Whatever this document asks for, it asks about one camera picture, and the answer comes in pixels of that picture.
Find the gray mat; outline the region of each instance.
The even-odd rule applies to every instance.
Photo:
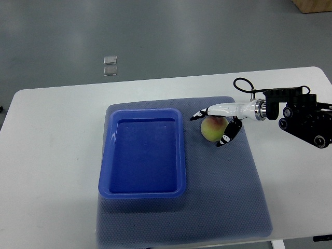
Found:
[[[111,105],[119,109],[177,108],[183,115],[187,189],[176,200],[109,201],[99,196],[99,248],[142,248],[267,237],[272,224],[244,129],[217,148],[200,133],[198,110],[230,97],[176,99]]]

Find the gray floor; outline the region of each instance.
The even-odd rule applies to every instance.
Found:
[[[303,15],[291,0],[2,0],[0,105],[8,109],[27,88],[303,66],[320,67],[332,81],[331,44],[332,12]],[[118,56],[118,75],[103,76],[106,55]]]

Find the black cable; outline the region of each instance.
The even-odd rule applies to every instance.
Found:
[[[242,89],[242,88],[239,88],[239,87],[237,86],[237,81],[238,81],[238,80],[243,80],[243,81],[249,83],[251,89],[254,89],[254,90],[250,90],[250,91],[248,91],[248,90],[244,90],[244,89]],[[245,78],[236,78],[236,79],[233,81],[233,85],[234,85],[234,87],[235,87],[236,89],[238,89],[238,90],[241,91],[241,92],[245,92],[245,93],[265,92],[265,91],[267,90],[267,89],[256,90],[256,89],[254,88],[254,85],[253,85],[248,79],[245,79]]]
[[[310,93],[310,91],[311,91],[311,90],[310,90],[310,88],[309,88],[309,87],[307,87],[307,86],[300,86],[300,87],[302,87],[302,88],[307,88],[307,89],[308,89],[308,92],[307,92],[306,94],[309,94],[309,93]]]

